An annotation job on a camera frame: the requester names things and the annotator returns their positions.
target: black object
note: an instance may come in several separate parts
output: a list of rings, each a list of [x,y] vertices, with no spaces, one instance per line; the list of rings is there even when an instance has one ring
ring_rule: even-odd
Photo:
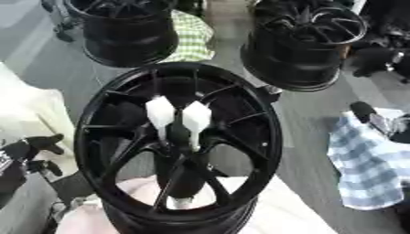
[[[123,234],[237,233],[252,215],[256,198],[274,175],[282,152],[279,121],[264,98],[267,94],[261,92],[227,70],[183,62],[130,71],[98,92],[79,121],[75,153],[81,172],[102,198],[113,225]],[[178,112],[195,100],[210,106],[211,126],[201,134],[198,152],[187,144],[183,128],[174,124],[167,128],[167,144],[158,140],[145,115],[145,103],[157,95],[165,95]],[[106,110],[128,115],[118,108],[125,102],[141,110],[133,116],[134,122],[107,121]],[[104,137],[131,142],[115,158],[102,156]],[[231,194],[208,164],[209,151],[219,144],[244,152],[254,168]],[[118,171],[142,152],[153,153],[156,164],[161,164],[156,173],[162,190],[151,205],[133,199],[115,185]],[[188,189],[196,191],[203,181],[213,189],[215,203],[188,210],[167,207],[165,201],[171,194],[191,196],[191,192],[178,193],[183,183],[190,183]]]
[[[168,57],[178,45],[171,0],[65,0],[83,21],[85,53],[107,66],[132,68]]]
[[[396,72],[403,84],[410,82],[410,53],[403,48],[364,48],[355,55],[355,77],[371,77],[375,72]]]
[[[44,160],[33,161],[34,157],[43,150],[54,154],[63,154],[63,150],[56,143],[63,139],[62,134],[50,137],[35,136],[13,144],[8,144],[0,149],[0,165],[8,160],[10,164],[0,171],[0,208],[3,207],[13,194],[26,183],[26,174],[50,170],[54,175],[61,176],[59,167]]]
[[[351,111],[361,123],[370,121],[371,114],[377,114],[377,111],[368,103],[357,101],[351,104]]]
[[[333,84],[349,45],[366,32],[359,16],[328,1],[263,0],[253,18],[243,65],[285,90],[316,91]]]
[[[195,16],[202,16],[204,0],[178,0],[176,9]]]
[[[353,104],[351,104],[351,110],[353,111],[354,115],[361,123],[368,123],[372,127],[374,127],[376,130],[378,130],[381,134],[384,134],[384,135],[388,134],[385,131],[381,130],[381,128],[378,127],[377,124],[371,122],[370,115],[377,114],[377,111],[368,103],[363,102],[363,101],[354,102]],[[400,118],[410,120],[410,114],[405,114],[401,116]],[[401,144],[410,144],[410,121],[408,121],[406,124],[407,124],[406,130],[401,133],[397,132],[397,133],[390,135],[389,137],[390,141],[401,143]]]

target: checkered cloth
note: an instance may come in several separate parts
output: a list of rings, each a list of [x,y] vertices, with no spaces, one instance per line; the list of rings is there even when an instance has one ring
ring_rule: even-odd
[[[201,61],[212,59],[214,51],[207,48],[207,43],[213,36],[213,30],[200,18],[177,10],[172,12],[174,27],[178,33],[177,50],[164,60],[171,61]]]
[[[377,109],[383,117],[403,113]],[[405,198],[410,182],[410,144],[388,140],[352,112],[344,112],[330,134],[328,157],[340,171],[339,191],[345,207],[372,210]]]

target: wheel spoke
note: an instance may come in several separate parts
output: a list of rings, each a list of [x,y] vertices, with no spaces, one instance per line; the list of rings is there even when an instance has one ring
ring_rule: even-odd
[[[353,20],[353,19],[348,19],[348,18],[334,18],[332,19],[333,21],[336,22],[343,22],[343,23],[350,23],[350,24],[355,24],[355,25],[360,25],[361,22],[357,21],[357,20]]]
[[[174,187],[174,185],[177,183],[177,181],[182,176],[182,173],[184,171],[182,164],[185,161],[186,159],[181,157],[176,161],[176,163],[172,167],[171,172],[170,172],[170,178],[168,179],[165,187],[161,189],[161,192],[159,193],[158,197],[156,197],[156,201],[151,209],[152,211],[158,211],[161,208],[167,208],[167,198],[172,188]]]
[[[196,171],[212,188],[216,196],[216,203],[220,206],[228,204],[231,200],[231,195],[228,190],[221,184],[213,172],[208,169],[208,166],[198,160],[196,155],[184,154],[189,161],[194,164],[194,171]]]
[[[127,6],[127,3],[122,3],[120,6],[116,7],[110,14],[110,18],[117,18],[122,10]]]
[[[204,95],[204,96],[200,99],[200,102],[202,102],[202,103],[209,102],[209,101],[211,101],[212,99],[214,99],[216,96],[221,95],[221,94],[223,94],[223,93],[230,92],[230,91],[232,91],[232,90],[234,90],[234,89],[237,89],[237,88],[239,88],[239,86],[236,85],[236,84],[233,84],[233,85],[230,85],[230,86],[223,87],[223,88],[221,88],[221,89],[212,91],[212,92],[210,92],[210,93]]]
[[[332,20],[329,22],[329,24],[333,27],[336,27],[338,30],[340,30],[341,32],[351,36],[351,37],[356,37],[356,35],[354,33],[352,33],[348,28],[346,28],[345,26],[339,24],[337,21]]]
[[[259,112],[259,113],[250,114],[250,115],[247,115],[247,116],[244,116],[242,118],[239,118],[239,119],[236,119],[234,121],[229,122],[228,126],[232,127],[233,125],[236,125],[236,124],[251,121],[253,119],[260,118],[260,117],[264,116],[265,114],[266,114],[266,112]]]
[[[264,164],[267,161],[267,157],[265,155],[254,150],[243,140],[235,136],[231,131],[225,129],[219,130],[218,134],[221,136],[221,139],[223,139],[224,144],[228,144],[231,147],[236,148],[244,154],[248,155],[255,166]]]
[[[332,43],[333,41],[330,39],[330,37],[328,37],[324,32],[322,32],[320,29],[316,28],[316,27],[312,27],[313,28],[313,32],[316,33],[316,35],[318,35],[321,39],[325,40],[326,42],[330,42]]]
[[[125,139],[133,139],[135,133],[129,127],[113,125],[84,125],[84,130],[97,136],[118,136]]]
[[[90,10],[93,10],[97,5],[101,4],[104,0],[95,0],[92,2],[87,8],[85,8],[83,11],[84,12],[89,12]]]
[[[112,99],[115,102],[128,101],[141,108],[145,108],[146,103],[149,101],[149,99],[146,97],[134,96],[134,95],[127,94],[125,92],[120,92],[120,91],[108,90],[105,93],[109,99]]]
[[[142,152],[151,151],[149,141],[152,140],[149,136],[143,136],[139,139],[131,141],[125,149],[110,163],[105,172],[100,176],[103,184],[115,183],[115,176],[133,157]]]

